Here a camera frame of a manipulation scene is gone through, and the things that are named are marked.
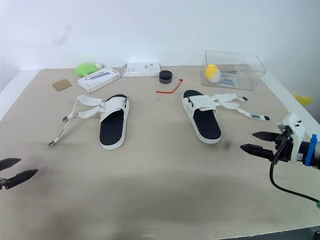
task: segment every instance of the white strap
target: white strap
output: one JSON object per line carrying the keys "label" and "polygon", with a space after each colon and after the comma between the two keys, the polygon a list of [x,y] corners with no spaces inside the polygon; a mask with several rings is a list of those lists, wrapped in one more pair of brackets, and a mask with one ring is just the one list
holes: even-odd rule
{"label": "white strap", "polygon": [[100,109],[100,122],[102,122],[110,114],[123,109],[125,111],[126,98],[122,96],[115,96],[110,100],[104,102],[103,108]]}
{"label": "white strap", "polygon": [[247,112],[240,107],[240,104],[238,103],[235,103],[235,102],[224,102],[224,101],[218,101],[218,102],[215,102],[216,106],[223,106],[225,107],[226,109],[235,109],[237,110],[239,113],[247,116],[248,118],[251,118],[251,119],[257,119],[257,120],[262,120],[262,121],[270,121],[270,118],[268,116],[264,116],[264,115],[260,115],[260,114],[257,114],[257,113],[250,113],[250,112]]}
{"label": "white strap", "polygon": [[208,95],[189,96],[185,97],[183,101],[185,110],[191,118],[193,118],[197,109],[200,111],[212,110],[214,113],[216,112],[216,104]]}
{"label": "white strap", "polygon": [[233,94],[215,94],[211,97],[213,101],[231,102],[232,100],[239,100],[240,102],[246,102],[248,99],[246,97],[237,97],[235,93]]}
{"label": "white strap", "polygon": [[[75,114],[75,109],[76,109],[78,101],[80,103],[82,103],[83,105],[96,106],[96,107],[94,107],[90,110],[81,111],[81,112],[78,112]],[[95,113],[97,113],[100,110],[100,108],[101,108],[100,105],[102,103],[103,103],[103,101],[99,98],[92,98],[92,97],[89,97],[86,95],[77,96],[77,98],[75,99],[75,103],[74,103],[72,112],[68,116],[65,116],[62,119],[64,122],[67,122],[67,123],[65,124],[65,126],[62,129],[62,131],[60,132],[60,134],[52,142],[49,143],[49,146],[53,146],[61,138],[61,136],[64,134],[65,130],[67,129],[71,119],[73,119],[74,117],[78,117],[78,118],[82,118],[82,119],[86,119],[86,118],[91,117],[92,115],[94,115]]]}

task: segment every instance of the beige tabletop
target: beige tabletop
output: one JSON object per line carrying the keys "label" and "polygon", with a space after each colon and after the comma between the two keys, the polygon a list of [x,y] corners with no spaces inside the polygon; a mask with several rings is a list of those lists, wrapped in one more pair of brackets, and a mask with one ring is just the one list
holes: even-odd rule
{"label": "beige tabletop", "polygon": [[[240,145],[274,145],[252,136],[278,132],[287,110],[261,83],[254,91],[200,84],[197,66],[165,67],[171,84],[157,77],[120,78],[89,94],[73,69],[44,69],[32,80],[0,122],[0,157],[22,158],[1,172],[12,177],[39,169],[25,183],[0,192],[1,240],[213,240],[320,225],[315,203],[274,188],[267,159]],[[173,94],[160,94],[183,83]],[[72,86],[56,91],[52,83]],[[218,108],[222,138],[200,142],[182,107],[182,93],[197,90],[236,93],[248,98],[241,108],[267,115],[271,122]],[[124,144],[114,150],[99,143],[99,116],[64,127],[78,95],[107,99],[129,96]],[[320,198],[318,170],[279,162],[275,181]]]}

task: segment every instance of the white cardboard box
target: white cardboard box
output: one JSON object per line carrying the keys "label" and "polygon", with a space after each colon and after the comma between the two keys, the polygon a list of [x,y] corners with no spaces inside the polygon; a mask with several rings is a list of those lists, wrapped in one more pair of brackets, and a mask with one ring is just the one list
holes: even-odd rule
{"label": "white cardboard box", "polygon": [[156,77],[159,76],[158,62],[128,62],[123,67],[124,77]]}
{"label": "white cardboard box", "polygon": [[111,67],[104,67],[88,76],[78,79],[78,84],[89,93],[93,93],[120,77],[120,73],[116,70]]}

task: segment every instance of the small white box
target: small white box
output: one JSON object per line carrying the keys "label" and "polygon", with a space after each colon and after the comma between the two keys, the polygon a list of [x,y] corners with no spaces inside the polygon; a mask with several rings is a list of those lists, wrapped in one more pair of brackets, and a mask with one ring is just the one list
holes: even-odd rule
{"label": "small white box", "polygon": [[158,62],[128,62],[123,67],[124,77],[156,77],[159,76]]}
{"label": "small white box", "polygon": [[78,79],[78,84],[89,93],[93,93],[120,77],[120,73],[116,70],[111,67],[104,67],[88,76]]}

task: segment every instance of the clear plastic box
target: clear plastic box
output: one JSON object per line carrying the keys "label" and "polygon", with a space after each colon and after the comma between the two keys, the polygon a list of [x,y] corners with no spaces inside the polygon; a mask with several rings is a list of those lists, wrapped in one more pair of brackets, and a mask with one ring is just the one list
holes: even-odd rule
{"label": "clear plastic box", "polygon": [[264,66],[255,54],[207,50],[201,68],[201,84],[253,90],[265,73]]}

